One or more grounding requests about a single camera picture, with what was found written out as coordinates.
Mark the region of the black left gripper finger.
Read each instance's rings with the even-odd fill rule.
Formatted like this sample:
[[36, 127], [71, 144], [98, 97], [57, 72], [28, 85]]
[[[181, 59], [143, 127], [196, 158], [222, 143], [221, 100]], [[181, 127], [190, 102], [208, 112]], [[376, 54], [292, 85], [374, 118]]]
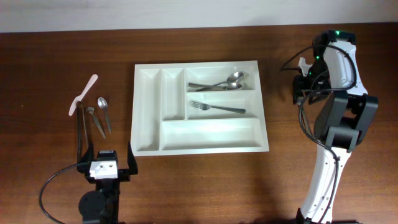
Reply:
[[130, 142], [127, 144], [127, 165], [127, 169], [119, 169], [120, 181], [130, 181], [132, 175], [138, 174], [138, 166]]
[[94, 149], [93, 149], [93, 144], [89, 143], [88, 149], [84, 153], [84, 155], [78, 159], [78, 166], [77, 166], [77, 171], [78, 172], [88, 172], [90, 170], [91, 162], [94, 159]]

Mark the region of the metal tongs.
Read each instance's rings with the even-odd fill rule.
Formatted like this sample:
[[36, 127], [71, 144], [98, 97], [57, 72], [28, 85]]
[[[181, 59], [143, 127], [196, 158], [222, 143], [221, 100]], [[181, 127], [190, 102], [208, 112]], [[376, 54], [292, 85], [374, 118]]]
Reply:
[[83, 153], [83, 138], [86, 141], [86, 150], [88, 149], [88, 145], [90, 143], [86, 128], [86, 121], [85, 121], [85, 111], [84, 106], [81, 101], [76, 104], [76, 125], [77, 125], [77, 161], [80, 159]]

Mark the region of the large metal spoon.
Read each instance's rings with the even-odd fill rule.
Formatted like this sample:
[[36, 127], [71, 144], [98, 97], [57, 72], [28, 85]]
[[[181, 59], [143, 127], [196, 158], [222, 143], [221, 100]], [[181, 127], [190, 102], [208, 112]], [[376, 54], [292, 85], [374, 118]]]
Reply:
[[246, 72], [234, 72], [225, 81], [213, 85], [224, 85], [225, 83], [240, 83], [240, 81], [242, 81], [246, 75]]
[[196, 83], [189, 83], [191, 88], [201, 88], [204, 90], [220, 89], [220, 90], [241, 90], [243, 88], [240, 83], [225, 83], [224, 85], [202, 85]]

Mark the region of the metal fork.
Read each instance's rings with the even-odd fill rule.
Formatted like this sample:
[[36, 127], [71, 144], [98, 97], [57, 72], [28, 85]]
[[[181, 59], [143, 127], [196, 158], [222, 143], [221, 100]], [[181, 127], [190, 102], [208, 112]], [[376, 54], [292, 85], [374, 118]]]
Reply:
[[230, 108], [230, 107], [224, 107], [224, 106], [214, 106], [214, 105], [209, 105], [206, 103], [202, 103], [199, 101], [189, 101], [190, 106], [199, 109], [199, 110], [203, 110], [203, 111], [207, 111], [210, 109], [217, 109], [217, 110], [223, 110], [223, 111], [229, 111], [229, 112], [233, 112], [233, 113], [238, 113], [238, 114], [245, 114], [246, 110], [242, 109], [242, 108]]
[[303, 122], [303, 126], [304, 126], [304, 128], [305, 128], [306, 132], [307, 132], [307, 133], [309, 133], [309, 135], [311, 135], [311, 136], [312, 136], [313, 134], [312, 134], [312, 131], [311, 131], [310, 125], [309, 125], [309, 123], [308, 123], [308, 119], [307, 119], [307, 116], [306, 116], [306, 114], [305, 114], [304, 107], [302, 107], [302, 110], [301, 110], [301, 115], [302, 115], [302, 122]]

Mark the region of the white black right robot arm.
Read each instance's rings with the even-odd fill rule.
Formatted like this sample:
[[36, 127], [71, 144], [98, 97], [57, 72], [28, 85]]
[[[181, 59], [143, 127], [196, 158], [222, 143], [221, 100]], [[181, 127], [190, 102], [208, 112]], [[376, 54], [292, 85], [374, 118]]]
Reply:
[[310, 47], [315, 61], [299, 60], [293, 80], [293, 103], [299, 124], [317, 144], [317, 161], [296, 223], [331, 223], [332, 207], [343, 169], [363, 141], [378, 108], [368, 95], [356, 64], [356, 37], [340, 30], [316, 36]]

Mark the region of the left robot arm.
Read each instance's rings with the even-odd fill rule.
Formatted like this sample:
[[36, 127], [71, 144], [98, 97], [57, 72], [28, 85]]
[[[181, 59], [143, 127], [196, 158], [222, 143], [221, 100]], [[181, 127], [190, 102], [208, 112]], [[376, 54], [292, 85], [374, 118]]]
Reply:
[[95, 185], [84, 194], [78, 204], [83, 223], [118, 223], [120, 183], [129, 182], [138, 174], [137, 162], [131, 144], [127, 144], [127, 169], [118, 167], [116, 151], [99, 151], [94, 156], [90, 143], [85, 154], [78, 159], [77, 171]]

